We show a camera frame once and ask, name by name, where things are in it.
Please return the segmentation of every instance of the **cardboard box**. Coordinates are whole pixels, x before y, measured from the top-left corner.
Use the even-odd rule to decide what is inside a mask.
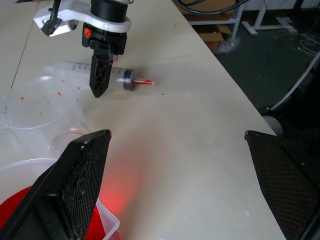
[[[197,25],[193,26],[193,29],[211,51],[216,50],[219,42],[232,34],[227,25]]]
[[[234,12],[234,10],[231,10],[218,15],[211,15],[211,16],[198,15],[182,9],[180,6],[178,6],[175,0],[172,0],[172,1],[188,21],[228,20]],[[187,3],[193,2],[194,0],[182,0],[182,1],[187,4]],[[190,8],[198,11],[209,12],[209,11],[215,11],[215,10],[220,10],[220,9],[230,7],[235,3],[236,3],[236,0],[205,0],[199,4],[190,6]]]

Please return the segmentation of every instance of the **syringe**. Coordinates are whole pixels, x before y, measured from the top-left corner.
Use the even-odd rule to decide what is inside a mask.
[[[53,72],[54,77],[57,79],[70,81],[79,87],[89,86],[91,72],[90,64],[61,61],[58,62],[53,69],[50,68],[49,71]],[[112,68],[109,80],[109,89],[133,91],[136,84],[146,85],[154,84],[154,82],[149,79],[136,77],[134,69],[121,67]]]

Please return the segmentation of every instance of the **wall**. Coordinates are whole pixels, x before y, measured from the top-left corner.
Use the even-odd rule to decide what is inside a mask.
[[[244,10],[259,10],[263,0],[250,0],[245,6]],[[296,0],[270,0],[268,4],[268,9],[292,9],[295,5]],[[316,8],[320,0],[304,0],[302,8]]]

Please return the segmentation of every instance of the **plastic container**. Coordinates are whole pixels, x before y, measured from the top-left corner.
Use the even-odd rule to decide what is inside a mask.
[[[0,169],[0,225],[13,213],[30,186],[54,162],[54,159],[31,159]],[[119,225],[119,220],[98,199],[85,240],[107,240]]]
[[[12,129],[38,157],[57,159],[71,141],[90,132],[78,92],[50,76],[20,84],[0,102],[0,127]],[[4,135],[17,144],[9,133],[2,131],[0,138]]]

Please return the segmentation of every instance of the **orange component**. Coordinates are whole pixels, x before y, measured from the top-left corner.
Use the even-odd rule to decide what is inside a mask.
[[[83,36],[85,36],[87,39],[89,39],[91,37],[91,35],[92,35],[92,30],[89,28],[85,28]]]
[[[135,80],[133,80],[133,82],[135,84],[141,84],[141,85],[145,85],[145,84],[155,84],[153,81],[151,80],[145,80],[143,78],[136,78]]]

